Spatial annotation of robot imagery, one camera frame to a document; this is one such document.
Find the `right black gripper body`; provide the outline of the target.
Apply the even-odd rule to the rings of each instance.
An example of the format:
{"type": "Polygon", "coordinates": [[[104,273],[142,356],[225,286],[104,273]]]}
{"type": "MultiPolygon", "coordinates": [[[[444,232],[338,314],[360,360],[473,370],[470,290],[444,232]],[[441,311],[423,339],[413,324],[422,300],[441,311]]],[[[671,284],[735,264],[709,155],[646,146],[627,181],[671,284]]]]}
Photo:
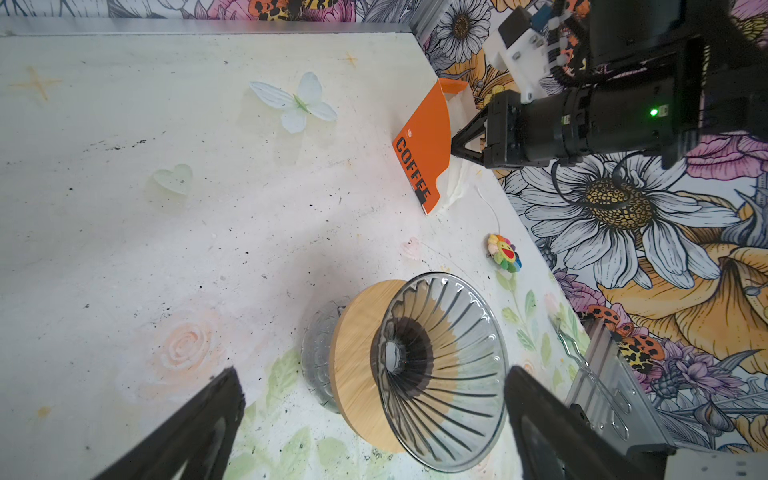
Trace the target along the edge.
{"type": "Polygon", "coordinates": [[[705,46],[690,1],[561,1],[514,9],[484,44],[517,88],[482,111],[488,168],[640,152],[675,164],[700,137],[705,46]]]}

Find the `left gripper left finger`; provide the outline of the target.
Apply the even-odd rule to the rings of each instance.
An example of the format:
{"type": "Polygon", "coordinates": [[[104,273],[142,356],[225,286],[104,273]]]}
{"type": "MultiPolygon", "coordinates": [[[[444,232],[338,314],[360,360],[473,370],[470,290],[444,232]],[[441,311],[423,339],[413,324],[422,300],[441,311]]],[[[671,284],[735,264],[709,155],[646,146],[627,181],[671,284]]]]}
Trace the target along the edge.
{"type": "Polygon", "coordinates": [[[244,417],[245,395],[229,367],[99,479],[221,479],[244,417]]]}

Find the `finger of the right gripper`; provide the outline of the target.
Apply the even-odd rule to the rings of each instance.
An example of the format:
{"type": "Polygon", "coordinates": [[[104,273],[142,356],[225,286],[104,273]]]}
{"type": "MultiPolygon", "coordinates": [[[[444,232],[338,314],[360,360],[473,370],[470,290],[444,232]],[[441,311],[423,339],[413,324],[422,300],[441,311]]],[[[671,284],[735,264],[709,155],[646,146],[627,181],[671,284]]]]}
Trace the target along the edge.
{"type": "Polygon", "coordinates": [[[487,108],[481,109],[465,127],[452,137],[453,149],[467,149],[467,145],[486,132],[487,108]]]}
{"type": "Polygon", "coordinates": [[[451,155],[457,158],[461,158],[477,165],[485,165],[485,154],[483,150],[473,150],[468,148],[466,144],[461,142],[453,142],[451,144],[451,155]]]}

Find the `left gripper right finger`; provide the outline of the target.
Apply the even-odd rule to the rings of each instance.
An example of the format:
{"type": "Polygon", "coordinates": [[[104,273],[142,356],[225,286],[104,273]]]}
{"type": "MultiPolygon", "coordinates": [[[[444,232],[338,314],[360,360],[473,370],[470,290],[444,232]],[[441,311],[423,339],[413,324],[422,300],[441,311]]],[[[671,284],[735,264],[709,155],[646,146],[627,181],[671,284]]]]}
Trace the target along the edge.
{"type": "Polygon", "coordinates": [[[504,399],[525,479],[655,479],[598,436],[519,366],[504,399]]]}

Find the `coffee filter pack orange top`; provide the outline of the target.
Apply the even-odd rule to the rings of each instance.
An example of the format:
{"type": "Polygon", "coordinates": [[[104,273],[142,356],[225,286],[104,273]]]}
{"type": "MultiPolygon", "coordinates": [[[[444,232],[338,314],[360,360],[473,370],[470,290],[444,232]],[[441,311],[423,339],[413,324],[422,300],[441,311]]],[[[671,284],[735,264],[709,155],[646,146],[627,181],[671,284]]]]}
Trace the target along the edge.
{"type": "Polygon", "coordinates": [[[464,196],[474,163],[451,153],[453,136],[477,113],[470,85],[440,78],[392,142],[400,166],[426,215],[449,208],[464,196]]]}

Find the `grey glass dripper cone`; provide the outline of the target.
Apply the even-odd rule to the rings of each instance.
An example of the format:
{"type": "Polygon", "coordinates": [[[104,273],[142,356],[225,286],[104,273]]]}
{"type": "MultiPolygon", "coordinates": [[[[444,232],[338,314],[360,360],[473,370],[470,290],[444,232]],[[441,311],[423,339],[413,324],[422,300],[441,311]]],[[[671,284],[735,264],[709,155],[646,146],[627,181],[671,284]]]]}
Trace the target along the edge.
{"type": "Polygon", "coordinates": [[[497,442],[507,349],[491,307],[458,276],[428,272],[397,290],[373,340],[372,371],[395,438],[422,465],[463,472],[497,442]]]}

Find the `grey ribbed glass pitcher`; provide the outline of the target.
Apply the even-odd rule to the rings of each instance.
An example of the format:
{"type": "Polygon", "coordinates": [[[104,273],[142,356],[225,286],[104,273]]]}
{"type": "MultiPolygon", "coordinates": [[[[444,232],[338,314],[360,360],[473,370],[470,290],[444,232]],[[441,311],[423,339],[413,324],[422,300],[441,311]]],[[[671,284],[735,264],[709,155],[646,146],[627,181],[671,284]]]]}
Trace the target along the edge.
{"type": "Polygon", "coordinates": [[[330,379],[330,350],[348,296],[326,303],[309,321],[301,345],[301,369],[309,392],[326,410],[339,414],[330,379]]]}

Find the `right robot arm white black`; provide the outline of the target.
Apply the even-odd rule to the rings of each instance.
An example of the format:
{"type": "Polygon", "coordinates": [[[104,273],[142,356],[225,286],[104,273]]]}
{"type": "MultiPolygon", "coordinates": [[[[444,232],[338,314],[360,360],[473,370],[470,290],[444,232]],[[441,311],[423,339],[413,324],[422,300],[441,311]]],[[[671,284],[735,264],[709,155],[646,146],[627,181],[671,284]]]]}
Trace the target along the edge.
{"type": "Polygon", "coordinates": [[[767,137],[767,53],[725,1],[564,2],[517,8],[487,39],[504,91],[453,136],[454,156],[489,169],[657,155],[665,168],[704,135],[767,137]]]}

